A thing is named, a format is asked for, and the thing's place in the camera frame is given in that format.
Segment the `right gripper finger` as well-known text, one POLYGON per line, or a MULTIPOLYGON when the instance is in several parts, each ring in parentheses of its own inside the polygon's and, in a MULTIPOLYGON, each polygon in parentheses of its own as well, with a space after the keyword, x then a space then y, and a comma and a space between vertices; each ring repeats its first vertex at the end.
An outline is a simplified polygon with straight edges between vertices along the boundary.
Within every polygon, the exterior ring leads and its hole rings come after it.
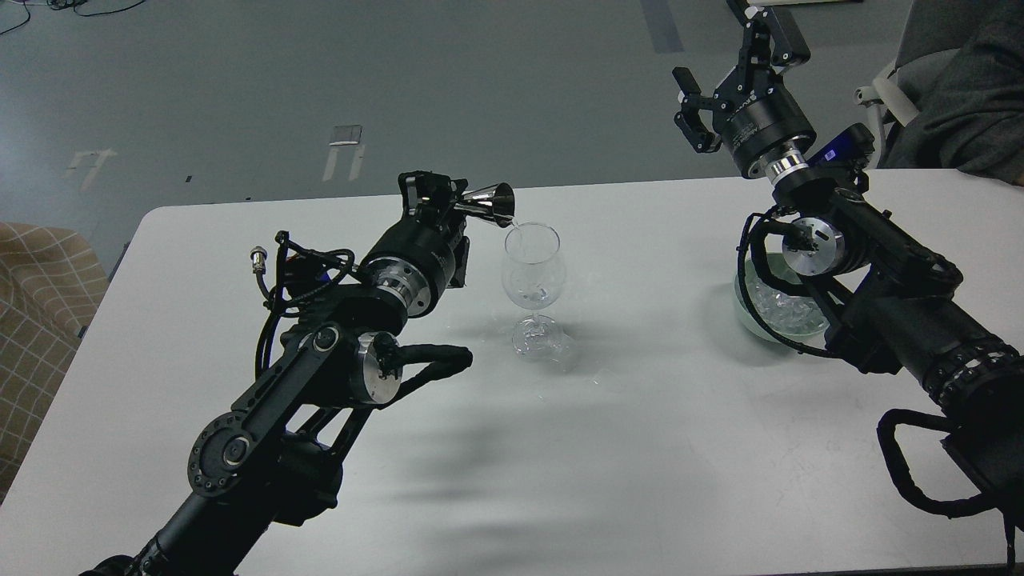
POLYGON ((811 51, 786 8, 728 1, 742 26, 738 63, 724 79, 725 101, 754 101, 786 93, 783 74, 804 65, 811 51))
POLYGON ((701 112, 708 110, 713 114, 725 113, 729 110, 729 102, 720 98, 719 94, 702 95, 701 87, 688 68, 673 68, 672 77, 679 88, 680 109, 674 116, 676 127, 694 152, 700 154, 717 152, 721 146, 719 129, 707 128, 701 112))

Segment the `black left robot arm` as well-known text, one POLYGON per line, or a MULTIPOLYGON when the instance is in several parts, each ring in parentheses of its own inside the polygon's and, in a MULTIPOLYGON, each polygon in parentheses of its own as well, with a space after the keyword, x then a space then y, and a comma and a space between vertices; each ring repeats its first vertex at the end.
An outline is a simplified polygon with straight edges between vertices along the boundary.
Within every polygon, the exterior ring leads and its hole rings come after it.
POLYGON ((344 460, 373 412, 471 366, 471 349, 402 346, 398 335, 464 286, 466 219, 508 227, 512 189, 493 187, 494 213, 463 178, 417 170, 398 184, 402 216, 361 262, 283 230, 268 288, 266 252, 251 252, 268 308, 254 383, 198 434, 182 506, 138 554, 106 558, 91 575, 233 575, 274 522, 299 527, 336 507, 344 460))

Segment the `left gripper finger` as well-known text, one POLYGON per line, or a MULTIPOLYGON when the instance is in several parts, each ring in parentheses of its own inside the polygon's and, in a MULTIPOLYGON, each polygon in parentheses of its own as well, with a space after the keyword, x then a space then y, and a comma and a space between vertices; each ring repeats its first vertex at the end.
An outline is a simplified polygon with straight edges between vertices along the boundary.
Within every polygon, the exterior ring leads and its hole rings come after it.
POLYGON ((451 227, 456 203, 468 189, 468 180, 416 170, 400 174, 398 186, 402 195, 401 220, 442 229, 451 227))

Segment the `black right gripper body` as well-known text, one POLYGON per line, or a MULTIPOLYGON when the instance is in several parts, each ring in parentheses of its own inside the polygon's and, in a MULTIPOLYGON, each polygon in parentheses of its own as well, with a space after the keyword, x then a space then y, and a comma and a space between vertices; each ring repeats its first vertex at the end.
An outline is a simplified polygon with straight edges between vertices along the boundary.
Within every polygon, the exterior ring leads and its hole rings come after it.
POLYGON ((817 135, 780 79, 750 85, 727 76, 714 88, 714 142, 724 146, 740 175, 760 178, 761 157, 784 145, 805 153, 817 135))

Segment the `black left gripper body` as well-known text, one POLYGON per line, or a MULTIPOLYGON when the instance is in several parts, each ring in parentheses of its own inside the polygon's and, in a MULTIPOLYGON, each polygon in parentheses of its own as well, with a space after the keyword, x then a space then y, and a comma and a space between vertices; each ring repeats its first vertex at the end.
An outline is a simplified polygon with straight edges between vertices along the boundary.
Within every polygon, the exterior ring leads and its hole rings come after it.
POLYGON ((416 218, 395 223, 362 259, 362 277, 374 287, 396 294, 408 318, 430 314, 447 289, 463 288, 470 250, 466 219, 440 225, 416 218))

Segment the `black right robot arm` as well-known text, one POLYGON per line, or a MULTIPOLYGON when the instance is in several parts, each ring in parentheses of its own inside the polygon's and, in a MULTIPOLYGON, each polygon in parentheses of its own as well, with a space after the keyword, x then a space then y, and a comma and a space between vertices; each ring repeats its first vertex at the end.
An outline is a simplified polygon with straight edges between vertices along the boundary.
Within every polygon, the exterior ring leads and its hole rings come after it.
POLYGON ((877 436, 892 483, 929 515, 1001 511, 1012 574, 1023 515, 1022 356, 954 302, 963 280, 956 265, 867 203, 874 138, 863 124, 809 154, 816 134, 783 80, 784 70, 810 58, 790 11, 746 1, 728 7, 742 27, 738 61, 709 96, 689 69, 673 70, 675 124, 695 152, 725 147, 743 178, 772 186, 772 207, 751 214, 740 234, 743 306, 791 349, 840 358, 863 374, 907 369, 941 413, 892 409, 882 416, 877 436), (768 327, 746 292, 746 263, 771 288, 817 303, 829 323, 822 349, 768 327), (944 433, 944 450, 979 494, 926 496, 896 439, 901 424, 944 433))

